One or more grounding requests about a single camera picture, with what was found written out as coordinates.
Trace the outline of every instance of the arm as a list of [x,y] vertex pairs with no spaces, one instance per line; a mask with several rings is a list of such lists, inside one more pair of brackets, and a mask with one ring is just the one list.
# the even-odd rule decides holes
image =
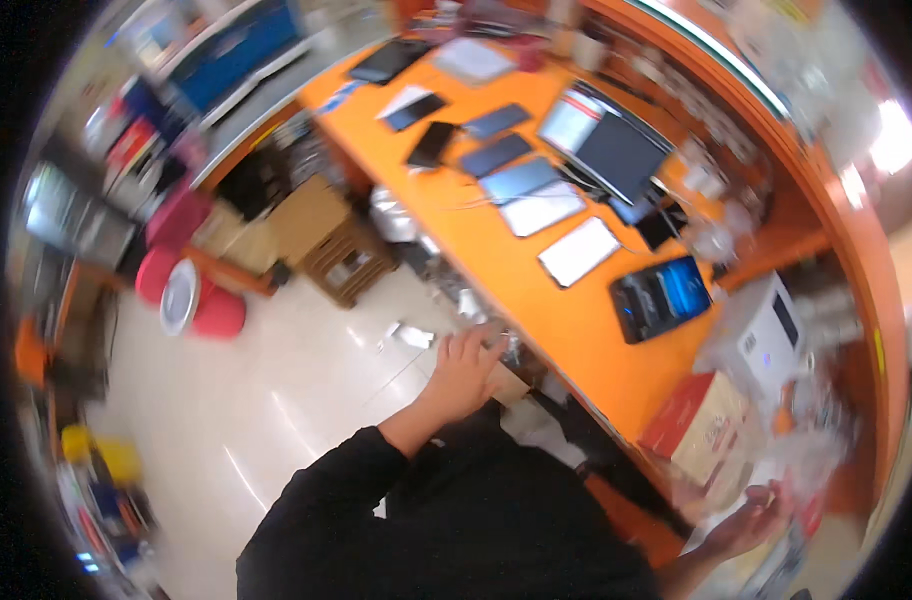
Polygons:
[[406,458],[413,458],[442,426],[465,419],[492,396],[495,384],[486,380],[507,342],[501,338],[494,347],[483,350],[485,336],[486,328],[478,326],[444,337],[426,389],[415,402],[379,425],[386,441]]
[[480,352],[485,330],[446,336],[426,389],[406,408],[366,427],[339,447],[297,471],[272,505],[256,534],[279,526],[323,530],[374,519],[372,509],[402,476],[409,459],[446,424],[482,406],[504,342]]
[[701,546],[656,570],[662,600],[684,600],[716,567],[782,530],[789,504],[776,482],[750,486],[746,497],[746,504],[709,532]]

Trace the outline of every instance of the tile floor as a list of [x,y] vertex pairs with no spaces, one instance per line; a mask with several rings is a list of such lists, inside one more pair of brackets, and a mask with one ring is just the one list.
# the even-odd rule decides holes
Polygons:
[[[246,302],[240,337],[211,342],[166,337],[158,312],[124,295],[108,399],[89,414],[95,430],[135,439],[161,525],[159,577],[179,600],[234,598],[234,560],[293,472],[422,390],[435,347],[380,351],[392,322],[457,327],[405,266],[350,311],[304,279]],[[498,377],[504,402],[526,390]]]

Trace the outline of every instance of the black sleeve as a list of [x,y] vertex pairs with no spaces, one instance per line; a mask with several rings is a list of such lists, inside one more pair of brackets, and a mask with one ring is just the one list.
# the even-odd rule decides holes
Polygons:
[[[409,461],[376,427],[360,429],[316,462],[298,470],[256,529],[335,528],[376,519],[372,509],[402,476]],[[321,540],[314,540],[315,546]]]
[[236,561],[238,597],[281,597],[292,582],[280,577],[325,573],[333,557],[366,546],[385,526],[372,509],[408,465],[379,429],[366,427],[296,471]]

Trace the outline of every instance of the white printer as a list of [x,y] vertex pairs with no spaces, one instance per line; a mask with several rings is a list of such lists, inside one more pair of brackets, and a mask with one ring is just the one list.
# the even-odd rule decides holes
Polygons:
[[763,413],[773,414],[782,386],[797,372],[803,336],[802,321],[773,270],[726,300],[693,371],[729,373]]

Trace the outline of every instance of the orange counter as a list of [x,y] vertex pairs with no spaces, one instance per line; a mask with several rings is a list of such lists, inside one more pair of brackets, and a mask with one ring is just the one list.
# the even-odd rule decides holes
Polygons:
[[[337,64],[307,85],[301,102],[310,109],[324,104],[344,83],[346,68],[357,60],[354,57]],[[607,206],[593,202],[588,202],[582,213],[529,238],[517,239],[493,206],[479,205],[482,189],[468,175],[451,168],[409,174],[403,163],[422,136],[426,122],[393,133],[374,118],[406,85],[434,90],[448,101],[449,105],[432,118],[453,123],[488,113],[513,99],[535,116],[515,130],[536,152],[560,162],[535,137],[535,130],[572,78],[564,68],[550,65],[539,73],[514,72],[473,89],[439,75],[433,66],[422,62],[386,87],[357,89],[343,105],[318,116],[317,122],[374,181],[390,188],[447,258],[534,350],[607,418],[616,433],[633,442],[678,378],[689,371],[713,315],[710,311],[670,334],[629,345],[623,341],[607,286],[627,273],[684,255],[682,247],[673,241],[659,252],[649,252],[634,229],[622,225]],[[625,94],[616,100],[651,120],[668,138],[680,141],[684,135],[673,130],[673,122],[661,111]],[[450,145],[443,160],[453,163],[479,145],[462,138]],[[663,179],[673,181],[680,168],[678,163],[670,164]],[[697,206],[701,201],[690,200]],[[626,247],[570,289],[560,290],[539,266],[536,255],[591,215],[606,221]]]
[[[855,459],[841,469],[833,484],[830,504],[867,518],[888,482],[907,390],[901,310],[898,297],[893,296],[892,263],[886,253],[878,251],[885,245],[885,236],[875,215],[870,210],[849,209],[838,178],[828,171],[819,150],[800,151],[790,126],[777,121],[725,68],[687,39],[632,6],[606,0],[586,0],[585,4],[682,63],[740,116],[756,143],[762,144],[774,160],[774,206],[769,221],[757,235],[754,251],[724,278],[724,287],[731,289],[800,259],[827,253],[838,258],[867,331],[865,343],[845,355],[846,385],[851,388],[847,391],[867,428]],[[359,54],[334,65],[307,84],[297,101],[311,110],[325,104],[347,81],[348,68],[362,57]],[[535,130],[559,93],[576,77],[589,79],[671,141],[678,143],[685,138],[685,128],[664,110],[556,63],[538,73],[513,72],[487,86],[470,88],[424,60],[385,87],[367,85],[355,90],[335,110],[317,115],[316,122],[353,170],[350,180],[362,177],[389,187],[425,234],[597,418],[610,426],[610,433],[665,491],[655,471],[641,455],[631,452],[632,445],[678,379],[689,372],[715,311],[654,340],[630,345],[623,341],[607,286],[627,273],[681,256],[681,246],[673,241],[656,253],[649,252],[633,228],[623,226],[608,207],[592,202],[578,215],[532,237],[517,239],[496,209],[481,202],[482,189],[468,175],[445,167],[433,173],[409,174],[403,165],[428,121],[461,123],[508,102],[519,102],[534,115],[515,130],[537,153],[559,162],[536,139]],[[406,85],[432,90],[449,105],[430,119],[394,133],[375,116]],[[453,164],[458,156],[478,145],[460,138],[450,145],[443,160]],[[659,176],[680,192],[681,171],[682,166],[671,159]],[[686,199],[697,209],[712,210],[704,198]],[[602,218],[625,247],[572,288],[559,290],[540,268],[536,256],[593,215]]]

